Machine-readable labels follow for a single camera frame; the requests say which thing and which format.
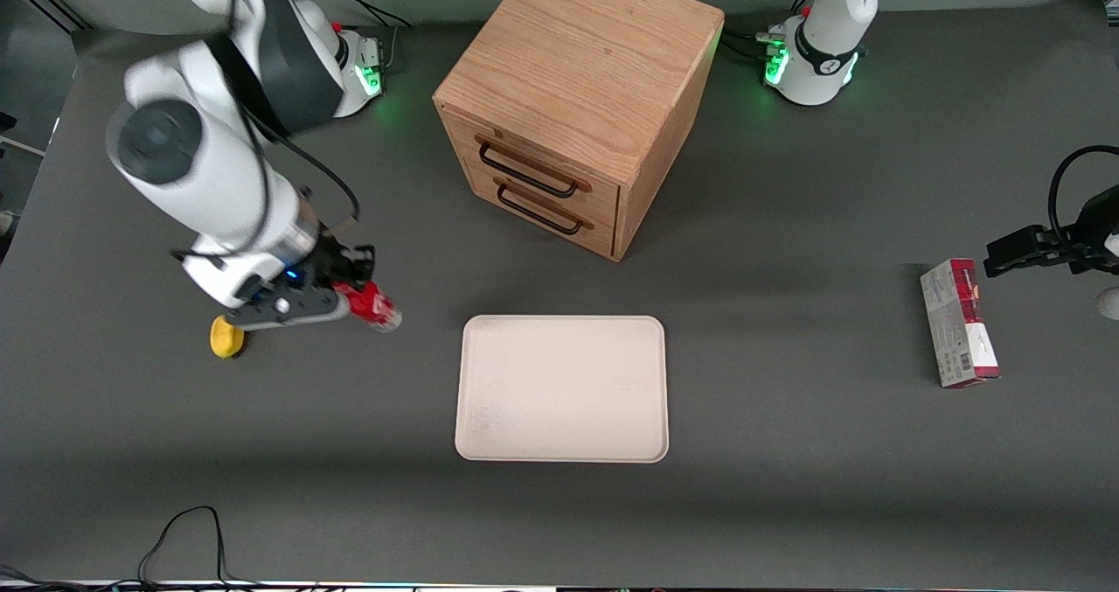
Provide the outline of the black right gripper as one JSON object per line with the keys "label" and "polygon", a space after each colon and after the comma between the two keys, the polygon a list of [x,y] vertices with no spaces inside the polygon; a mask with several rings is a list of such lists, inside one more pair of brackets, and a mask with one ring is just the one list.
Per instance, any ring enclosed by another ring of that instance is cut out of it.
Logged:
{"label": "black right gripper", "polygon": [[325,231],[319,233],[312,252],[293,265],[293,290],[363,292],[374,278],[376,247],[347,247]]}

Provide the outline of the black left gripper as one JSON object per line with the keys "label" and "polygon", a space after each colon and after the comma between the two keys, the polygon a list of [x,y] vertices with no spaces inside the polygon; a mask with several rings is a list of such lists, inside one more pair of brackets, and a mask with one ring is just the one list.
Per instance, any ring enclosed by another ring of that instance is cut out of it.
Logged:
{"label": "black left gripper", "polygon": [[1051,267],[1068,264],[1072,275],[1103,272],[1118,275],[1116,250],[1108,247],[1118,231],[1118,185],[1096,194],[1080,210],[1073,225],[1068,226],[1068,242],[1074,250],[1074,260],[1068,257],[1068,246],[1060,241],[1062,229],[1029,225],[1012,231],[986,246],[988,257],[982,261],[987,278],[1023,267]]}

